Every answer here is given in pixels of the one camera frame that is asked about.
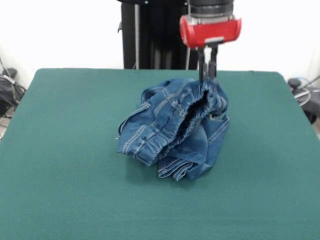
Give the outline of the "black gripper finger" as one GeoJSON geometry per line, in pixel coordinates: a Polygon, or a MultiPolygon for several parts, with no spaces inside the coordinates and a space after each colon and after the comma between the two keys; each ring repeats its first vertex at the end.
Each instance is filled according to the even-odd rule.
{"type": "Polygon", "coordinates": [[[199,80],[205,81],[208,78],[208,63],[206,62],[205,48],[198,49],[198,67],[199,67],[199,80]]]}
{"type": "Polygon", "coordinates": [[[210,78],[217,77],[217,55],[218,55],[218,46],[212,45],[210,52],[210,60],[208,62],[208,76],[210,78]]]}

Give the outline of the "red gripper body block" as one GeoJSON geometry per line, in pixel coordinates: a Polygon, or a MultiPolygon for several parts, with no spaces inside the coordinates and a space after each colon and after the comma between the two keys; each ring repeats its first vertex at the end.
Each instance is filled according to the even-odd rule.
{"type": "Polygon", "coordinates": [[[188,48],[202,48],[236,41],[242,30],[242,19],[193,23],[189,15],[184,15],[180,18],[179,29],[182,42],[188,48]]]}

